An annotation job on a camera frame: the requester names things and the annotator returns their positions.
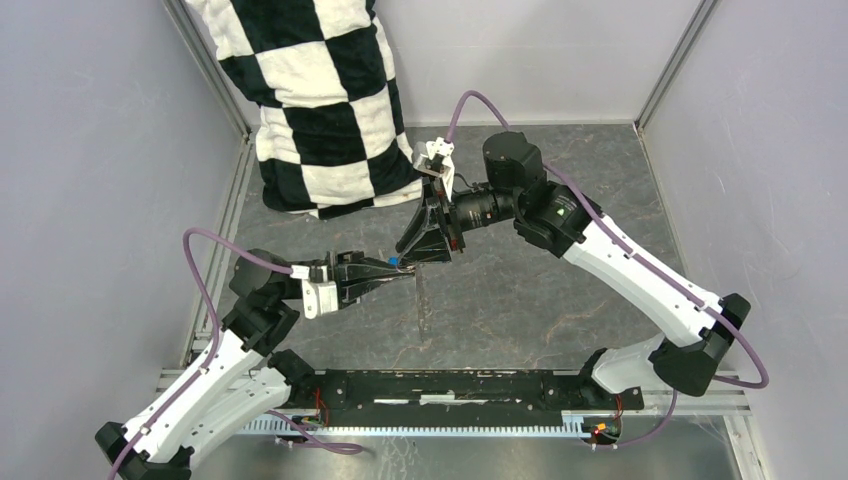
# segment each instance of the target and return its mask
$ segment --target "black and white checkered cloth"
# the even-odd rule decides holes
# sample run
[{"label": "black and white checkered cloth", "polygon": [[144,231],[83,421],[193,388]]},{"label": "black and white checkered cloth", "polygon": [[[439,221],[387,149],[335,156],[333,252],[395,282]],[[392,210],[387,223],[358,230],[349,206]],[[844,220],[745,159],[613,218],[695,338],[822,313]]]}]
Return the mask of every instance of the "black and white checkered cloth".
[{"label": "black and white checkered cloth", "polygon": [[392,52],[374,0],[186,0],[260,106],[263,200],[330,218],[418,198]]}]

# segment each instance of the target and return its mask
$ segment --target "white wall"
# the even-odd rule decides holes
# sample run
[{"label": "white wall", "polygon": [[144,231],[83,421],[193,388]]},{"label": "white wall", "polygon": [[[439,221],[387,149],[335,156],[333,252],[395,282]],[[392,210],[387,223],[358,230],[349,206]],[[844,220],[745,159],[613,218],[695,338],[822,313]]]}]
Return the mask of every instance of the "white wall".
[{"label": "white wall", "polygon": [[646,132],[692,276],[752,301],[781,479],[844,477],[846,24],[844,0],[721,2]]},{"label": "white wall", "polygon": [[[468,89],[515,123],[579,123],[634,120],[697,5],[377,0],[375,10],[395,50],[407,124],[446,125]],[[257,124],[256,107],[237,97]],[[462,120],[493,118],[472,100]]]},{"label": "white wall", "polygon": [[238,138],[159,2],[8,3],[0,58],[0,478],[103,479],[95,432],[177,364],[180,235]]}]

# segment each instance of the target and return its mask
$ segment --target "gray wall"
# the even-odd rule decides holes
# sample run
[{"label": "gray wall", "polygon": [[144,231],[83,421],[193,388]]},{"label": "gray wall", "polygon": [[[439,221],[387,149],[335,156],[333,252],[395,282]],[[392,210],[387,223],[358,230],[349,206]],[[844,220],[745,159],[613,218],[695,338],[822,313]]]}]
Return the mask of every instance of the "gray wall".
[{"label": "gray wall", "polygon": [[237,148],[162,5],[72,3],[0,17],[4,479],[105,478],[94,433],[176,365],[180,235],[214,225]]},{"label": "gray wall", "polygon": [[750,398],[777,478],[842,478],[848,3],[778,3],[721,2],[647,147],[692,276],[753,303],[743,331],[773,383]]},{"label": "gray wall", "polygon": [[[515,123],[610,123],[638,115],[697,5],[377,0],[375,9],[395,51],[407,124],[446,125],[468,89]],[[236,97],[258,124],[258,109]],[[496,122],[476,100],[462,120]]]}]

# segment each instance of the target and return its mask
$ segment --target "marble-patterned floor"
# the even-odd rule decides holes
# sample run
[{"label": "marble-patterned floor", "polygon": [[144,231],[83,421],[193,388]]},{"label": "marble-patterned floor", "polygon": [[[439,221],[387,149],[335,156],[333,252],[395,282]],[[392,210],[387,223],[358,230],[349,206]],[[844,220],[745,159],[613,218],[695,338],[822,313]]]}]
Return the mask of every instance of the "marble-patterned floor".
[{"label": "marble-patterned floor", "polygon": [[[570,173],[629,236],[679,271],[681,264],[654,179],[627,125],[519,127],[545,158]],[[453,155],[469,181],[485,181],[483,141],[496,127],[458,129]],[[410,128],[411,143],[444,135]],[[286,259],[328,250],[364,250],[387,259],[415,204],[357,212],[330,221],[269,210],[254,168],[236,243]],[[362,304],[301,317],[281,349],[322,368],[579,368],[597,348],[646,339],[657,328],[588,273],[518,237],[511,222],[466,235],[451,264],[425,265]],[[222,313],[234,302],[225,288]]]}]

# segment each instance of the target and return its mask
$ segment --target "checkered towel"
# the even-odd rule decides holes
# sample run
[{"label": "checkered towel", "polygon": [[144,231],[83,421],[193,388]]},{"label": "checkered towel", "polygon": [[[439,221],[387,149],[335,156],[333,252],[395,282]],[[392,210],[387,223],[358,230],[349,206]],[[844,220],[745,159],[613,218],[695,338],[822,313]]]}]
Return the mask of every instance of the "checkered towel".
[{"label": "checkered towel", "polygon": [[418,198],[374,0],[186,0],[260,107],[263,200],[319,218]]}]

